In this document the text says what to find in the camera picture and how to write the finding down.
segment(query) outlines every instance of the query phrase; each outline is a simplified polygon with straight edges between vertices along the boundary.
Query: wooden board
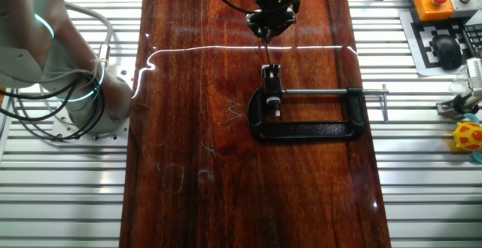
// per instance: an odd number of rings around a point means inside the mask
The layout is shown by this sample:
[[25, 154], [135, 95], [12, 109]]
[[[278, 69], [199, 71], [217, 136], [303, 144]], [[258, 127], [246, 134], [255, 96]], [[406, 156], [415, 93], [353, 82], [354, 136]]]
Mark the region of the wooden board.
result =
[[[354, 43], [347, 0], [301, 0], [270, 55], [284, 88], [359, 87]], [[252, 138], [259, 46], [220, 0], [143, 0], [120, 247], [390, 247], [369, 130], [350, 143]], [[343, 107], [298, 97], [282, 114], [340, 120]]]

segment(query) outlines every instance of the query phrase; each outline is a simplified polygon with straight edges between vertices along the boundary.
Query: yellow toy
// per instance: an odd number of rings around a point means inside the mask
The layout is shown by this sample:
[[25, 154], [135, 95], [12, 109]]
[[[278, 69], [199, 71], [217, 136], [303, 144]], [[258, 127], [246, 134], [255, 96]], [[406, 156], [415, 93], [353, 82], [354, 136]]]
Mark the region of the yellow toy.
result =
[[453, 132], [453, 139], [457, 148], [472, 151], [472, 157], [482, 163], [482, 127], [479, 125], [479, 119], [472, 113], [464, 114], [470, 120], [467, 123], [457, 123], [457, 128]]

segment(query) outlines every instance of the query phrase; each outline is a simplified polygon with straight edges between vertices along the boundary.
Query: white cable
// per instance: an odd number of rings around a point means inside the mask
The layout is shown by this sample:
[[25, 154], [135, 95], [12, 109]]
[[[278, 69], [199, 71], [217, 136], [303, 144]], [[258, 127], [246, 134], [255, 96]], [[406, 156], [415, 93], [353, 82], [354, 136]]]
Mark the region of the white cable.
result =
[[105, 18], [103, 15], [99, 14], [96, 11], [90, 10], [89, 8], [84, 8], [69, 2], [66, 2], [66, 7], [69, 10], [78, 11], [82, 14], [86, 14], [88, 16], [99, 19], [100, 22], [102, 22], [105, 26], [107, 26], [107, 36], [105, 37], [104, 44], [109, 44], [111, 42], [112, 34], [114, 33], [114, 28], [112, 27], [111, 22], [107, 18]]
[[25, 78], [18, 78], [18, 77], [12, 76], [11, 74], [8, 74], [7, 72], [5, 72], [1, 69], [0, 69], [0, 73], [7, 76], [7, 77], [10, 77], [10, 78], [12, 78], [16, 81], [25, 82], [25, 83], [50, 83], [50, 82], [58, 81], [61, 78], [64, 78], [68, 75], [72, 75], [72, 74], [76, 74], [76, 73], [92, 74], [92, 72], [86, 71], [86, 70], [72, 70], [72, 71], [68, 71], [68, 72], [58, 72], [62, 75], [56, 76], [55, 78], [49, 78], [49, 79], [46, 79], [46, 80], [43, 80], [43, 81], [30, 81], [30, 80], [25, 79]]

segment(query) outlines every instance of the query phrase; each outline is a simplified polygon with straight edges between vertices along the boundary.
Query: control box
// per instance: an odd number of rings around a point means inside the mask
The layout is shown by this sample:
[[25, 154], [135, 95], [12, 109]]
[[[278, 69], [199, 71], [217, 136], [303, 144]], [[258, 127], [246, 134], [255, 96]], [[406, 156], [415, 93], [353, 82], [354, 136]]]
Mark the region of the control box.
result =
[[451, 18], [472, 17], [479, 9], [477, 0], [450, 0], [453, 6]]
[[449, 19], [453, 14], [450, 0], [413, 0], [420, 21]]

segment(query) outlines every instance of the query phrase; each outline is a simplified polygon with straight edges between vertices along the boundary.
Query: black computer mouse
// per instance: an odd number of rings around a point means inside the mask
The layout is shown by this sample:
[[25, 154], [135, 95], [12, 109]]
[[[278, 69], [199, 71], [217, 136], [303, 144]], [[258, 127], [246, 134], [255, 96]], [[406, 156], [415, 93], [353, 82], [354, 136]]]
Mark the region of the black computer mouse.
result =
[[454, 37], [437, 35], [432, 39], [432, 45], [443, 70], [454, 70], [462, 65], [460, 45]]

